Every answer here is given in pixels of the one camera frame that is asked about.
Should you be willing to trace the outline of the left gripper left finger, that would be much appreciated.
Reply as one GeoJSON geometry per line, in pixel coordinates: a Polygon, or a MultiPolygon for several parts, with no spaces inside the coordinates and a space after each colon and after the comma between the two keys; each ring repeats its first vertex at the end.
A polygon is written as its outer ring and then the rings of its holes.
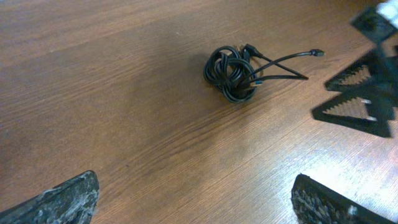
{"type": "Polygon", "coordinates": [[[100,186],[87,170],[41,194],[1,212],[1,223],[89,224],[95,213],[100,186]]]}

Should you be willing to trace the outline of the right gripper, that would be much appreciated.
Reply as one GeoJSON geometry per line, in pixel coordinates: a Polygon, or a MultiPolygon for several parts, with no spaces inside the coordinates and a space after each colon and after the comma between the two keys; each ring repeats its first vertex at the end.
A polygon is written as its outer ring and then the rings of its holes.
{"type": "Polygon", "coordinates": [[[315,120],[390,138],[388,122],[395,119],[393,108],[397,106],[397,57],[387,57],[382,44],[397,33],[397,28],[375,7],[361,12],[351,25],[376,47],[324,83],[327,91],[348,92],[313,108],[312,116],[315,120]]]}

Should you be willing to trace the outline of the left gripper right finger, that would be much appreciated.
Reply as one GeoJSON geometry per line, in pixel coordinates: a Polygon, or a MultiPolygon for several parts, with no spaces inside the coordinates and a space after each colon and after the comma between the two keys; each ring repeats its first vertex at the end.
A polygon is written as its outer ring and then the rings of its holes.
{"type": "Polygon", "coordinates": [[[304,174],[295,178],[291,202],[299,223],[394,224],[304,174]]]}

